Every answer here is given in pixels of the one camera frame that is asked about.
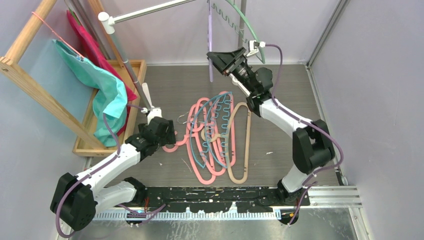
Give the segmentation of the light blue wire hanger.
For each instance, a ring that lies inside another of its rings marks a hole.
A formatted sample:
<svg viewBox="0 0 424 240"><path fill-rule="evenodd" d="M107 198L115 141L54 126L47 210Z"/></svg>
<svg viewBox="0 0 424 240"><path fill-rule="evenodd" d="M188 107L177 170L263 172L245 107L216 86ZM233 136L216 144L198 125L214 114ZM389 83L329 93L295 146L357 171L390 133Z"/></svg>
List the light blue wire hanger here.
<svg viewBox="0 0 424 240"><path fill-rule="evenodd" d="M229 134L227 131L232 130L234 124L230 123L230 114L234 113L234 98L232 92L223 91L220 94L209 98L201 98L193 106L194 109L187 119L188 129L188 144L190 148L193 147L191 138L205 137L203 143L198 143L198 151L201 160L197 159L193 149L189 151L189 156L193 157L194 162L201 168L210 166L212 163L221 165L224 169L227 168L227 164L221 158L224 154L227 154L228 150L222 150L224 144L228 143ZM223 111L222 119L224 123L221 128L225 130L223 133L224 142L217 143L217 153L212 152L211 145L213 144L213 137L218 136L218 125L217 118L220 116L219 112Z"/></svg>

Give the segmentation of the purple wire hanger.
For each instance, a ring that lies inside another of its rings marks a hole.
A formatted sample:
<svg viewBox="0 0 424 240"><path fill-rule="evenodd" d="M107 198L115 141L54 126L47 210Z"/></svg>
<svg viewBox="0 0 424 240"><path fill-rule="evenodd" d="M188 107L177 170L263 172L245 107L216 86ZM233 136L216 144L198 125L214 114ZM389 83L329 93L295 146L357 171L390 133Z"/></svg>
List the purple wire hanger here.
<svg viewBox="0 0 424 240"><path fill-rule="evenodd" d="M207 39L208 39L208 52L212 51L213 48L213 29L212 29L212 6L211 6L211 0L207 0L207 9L208 9L208 22L207 22ZM212 83L214 80L213 77L213 64L210 59L208 59L208 74L209 74L209 81Z"/></svg>

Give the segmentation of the green wire hanger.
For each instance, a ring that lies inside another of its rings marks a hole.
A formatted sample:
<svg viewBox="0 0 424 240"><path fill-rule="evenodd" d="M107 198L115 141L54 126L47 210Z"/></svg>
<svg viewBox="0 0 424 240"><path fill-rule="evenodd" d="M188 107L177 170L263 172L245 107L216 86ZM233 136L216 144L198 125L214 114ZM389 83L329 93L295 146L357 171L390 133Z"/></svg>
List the green wire hanger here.
<svg viewBox="0 0 424 240"><path fill-rule="evenodd" d="M248 20L246 16L246 7L247 7L247 1L242 0L240 5L236 4L235 0L226 0L232 9L238 14L238 24L236 24L228 14L226 14L221 7L217 3L215 3L213 0L211 0L211 12L215 12L219 18L221 18L225 23L229 25L229 27L234 30L234 32L237 34L237 45L238 47L244 47L245 45L248 46L249 41L256 40L260 42L259 37L255 33L254 28L251 26L250 21ZM262 63L266 63L266 55L264 53L263 48L261 49L261 52L257 53L256 58Z"/></svg>

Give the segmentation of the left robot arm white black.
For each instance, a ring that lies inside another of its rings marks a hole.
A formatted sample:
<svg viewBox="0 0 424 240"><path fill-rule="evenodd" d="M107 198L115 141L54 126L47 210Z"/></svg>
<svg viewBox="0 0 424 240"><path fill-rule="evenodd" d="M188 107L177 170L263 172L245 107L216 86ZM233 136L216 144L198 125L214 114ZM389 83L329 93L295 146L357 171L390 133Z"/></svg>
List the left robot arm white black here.
<svg viewBox="0 0 424 240"><path fill-rule="evenodd" d="M113 186L108 184L159 148L175 144L176 134L174 122L159 116L139 124L138 130L95 166L76 175L67 172L59 178L50 204L58 232L61 222L74 231L81 231L97 213L119 204L131 203L138 207L145 202L148 190L134 177L127 177Z"/></svg>

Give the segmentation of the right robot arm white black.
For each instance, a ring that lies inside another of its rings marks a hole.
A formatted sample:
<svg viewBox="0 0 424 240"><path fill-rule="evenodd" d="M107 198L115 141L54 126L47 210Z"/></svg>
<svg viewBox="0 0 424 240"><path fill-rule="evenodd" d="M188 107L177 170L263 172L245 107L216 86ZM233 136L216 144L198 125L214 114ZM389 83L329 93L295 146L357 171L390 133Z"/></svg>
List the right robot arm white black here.
<svg viewBox="0 0 424 240"><path fill-rule="evenodd" d="M215 69L231 77L246 95L246 103L255 115L270 121L292 139L293 166L277 183L275 194L283 205L291 205L312 173L335 157L327 123L310 120L282 105L272 94L273 72L260 67L252 70L246 49L206 54Z"/></svg>

